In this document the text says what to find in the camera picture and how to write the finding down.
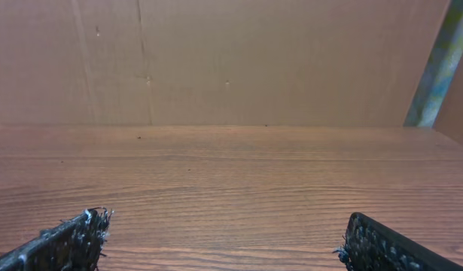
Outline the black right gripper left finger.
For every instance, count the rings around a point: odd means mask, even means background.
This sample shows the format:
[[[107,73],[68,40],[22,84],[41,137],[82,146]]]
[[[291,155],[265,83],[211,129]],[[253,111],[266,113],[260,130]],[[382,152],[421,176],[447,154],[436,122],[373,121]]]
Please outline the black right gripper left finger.
[[[31,241],[0,256],[0,271],[95,271],[108,237],[112,210],[85,209],[44,229]]]

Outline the grey green corner post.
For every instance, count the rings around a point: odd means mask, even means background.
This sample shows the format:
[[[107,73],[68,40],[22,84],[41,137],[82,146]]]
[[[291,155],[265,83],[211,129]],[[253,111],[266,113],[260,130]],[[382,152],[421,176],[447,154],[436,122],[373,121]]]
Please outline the grey green corner post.
[[[431,127],[463,54],[463,0],[452,0],[441,23],[404,126]]]

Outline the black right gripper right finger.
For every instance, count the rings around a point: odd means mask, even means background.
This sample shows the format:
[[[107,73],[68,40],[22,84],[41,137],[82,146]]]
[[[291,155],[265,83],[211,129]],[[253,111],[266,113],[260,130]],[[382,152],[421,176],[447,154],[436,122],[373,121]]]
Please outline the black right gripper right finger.
[[[343,238],[334,253],[348,271],[463,271],[462,265],[360,212],[351,214]]]

